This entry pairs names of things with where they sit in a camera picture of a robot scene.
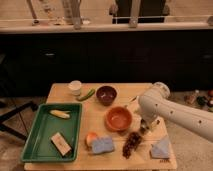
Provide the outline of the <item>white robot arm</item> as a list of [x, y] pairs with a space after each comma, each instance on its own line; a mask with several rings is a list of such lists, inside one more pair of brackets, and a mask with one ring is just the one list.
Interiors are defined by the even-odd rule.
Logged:
[[213, 142], [213, 113], [169, 101], [169, 95], [168, 86], [156, 82], [139, 96], [142, 129], [149, 130], [160, 116]]

